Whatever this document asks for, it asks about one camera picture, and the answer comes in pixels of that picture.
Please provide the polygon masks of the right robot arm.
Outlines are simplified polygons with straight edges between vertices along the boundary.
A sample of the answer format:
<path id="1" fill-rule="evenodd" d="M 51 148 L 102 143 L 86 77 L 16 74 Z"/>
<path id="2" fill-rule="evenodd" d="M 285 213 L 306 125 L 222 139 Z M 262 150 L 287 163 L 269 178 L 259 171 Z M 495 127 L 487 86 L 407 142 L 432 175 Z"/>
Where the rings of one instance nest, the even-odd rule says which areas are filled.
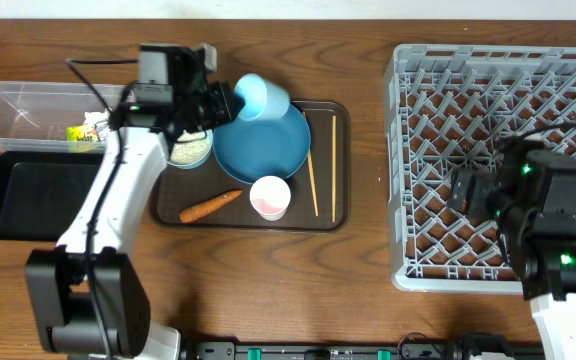
<path id="1" fill-rule="evenodd" d="M 533 138 L 506 139 L 498 150 L 495 171 L 453 173 L 447 205 L 471 221 L 495 222 L 545 357 L 576 359 L 576 159 Z"/>

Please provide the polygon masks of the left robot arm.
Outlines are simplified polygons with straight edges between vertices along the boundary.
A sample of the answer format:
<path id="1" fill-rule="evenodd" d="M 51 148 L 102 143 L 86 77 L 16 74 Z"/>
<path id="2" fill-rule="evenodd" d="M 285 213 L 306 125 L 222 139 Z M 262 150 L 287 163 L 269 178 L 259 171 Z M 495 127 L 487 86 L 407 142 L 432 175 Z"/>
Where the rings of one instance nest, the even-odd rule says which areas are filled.
<path id="1" fill-rule="evenodd" d="M 51 250 L 32 251 L 25 277 L 44 350 L 86 359 L 181 359 L 180 331 L 151 318 L 131 262 L 150 192 L 183 132 L 232 122 L 243 101 L 225 82 L 197 90 L 132 82 L 109 111 L 102 164 Z"/>

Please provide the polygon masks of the pink cup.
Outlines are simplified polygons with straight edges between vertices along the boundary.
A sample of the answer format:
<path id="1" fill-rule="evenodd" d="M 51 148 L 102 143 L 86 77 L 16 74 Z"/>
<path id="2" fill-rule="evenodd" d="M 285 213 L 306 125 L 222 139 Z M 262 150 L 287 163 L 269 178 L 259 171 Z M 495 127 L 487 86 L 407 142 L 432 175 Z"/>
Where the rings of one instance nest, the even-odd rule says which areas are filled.
<path id="1" fill-rule="evenodd" d="M 288 184 L 276 176 L 264 176 L 250 188 L 249 199 L 254 210 L 267 221 L 281 219 L 291 201 Z"/>

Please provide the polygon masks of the white napkin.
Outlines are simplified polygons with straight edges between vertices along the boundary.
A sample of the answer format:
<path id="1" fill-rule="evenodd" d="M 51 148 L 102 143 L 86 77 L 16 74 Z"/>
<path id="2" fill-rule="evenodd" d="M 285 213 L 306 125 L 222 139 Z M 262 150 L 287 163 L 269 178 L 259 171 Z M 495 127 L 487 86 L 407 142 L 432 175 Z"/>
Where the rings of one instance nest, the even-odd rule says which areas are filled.
<path id="1" fill-rule="evenodd" d="M 95 128 L 99 138 L 105 138 L 110 132 L 109 117 L 110 114 L 107 110 L 104 112 L 85 112 L 84 124 L 92 125 Z"/>

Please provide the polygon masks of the yellow snack wrapper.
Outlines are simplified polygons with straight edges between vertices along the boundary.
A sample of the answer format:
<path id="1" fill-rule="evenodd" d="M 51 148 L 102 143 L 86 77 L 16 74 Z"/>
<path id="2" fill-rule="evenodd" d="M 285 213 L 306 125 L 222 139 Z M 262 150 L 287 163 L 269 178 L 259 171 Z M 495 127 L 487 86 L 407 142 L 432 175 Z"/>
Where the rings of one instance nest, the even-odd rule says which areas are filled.
<path id="1" fill-rule="evenodd" d="M 70 145 L 76 145 L 79 142 L 99 142 L 99 136 L 93 124 L 68 127 L 66 129 L 66 138 Z"/>

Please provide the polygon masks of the light blue cup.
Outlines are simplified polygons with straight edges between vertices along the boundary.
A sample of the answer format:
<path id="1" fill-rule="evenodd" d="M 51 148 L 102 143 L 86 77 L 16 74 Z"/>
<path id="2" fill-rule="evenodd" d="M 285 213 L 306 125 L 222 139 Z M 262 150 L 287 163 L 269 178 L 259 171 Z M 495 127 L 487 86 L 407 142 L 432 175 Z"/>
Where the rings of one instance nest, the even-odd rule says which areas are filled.
<path id="1" fill-rule="evenodd" d="M 290 95 L 283 87 L 254 73 L 241 77 L 234 93 L 244 102 L 238 114 L 243 121 L 279 119 L 290 105 Z"/>

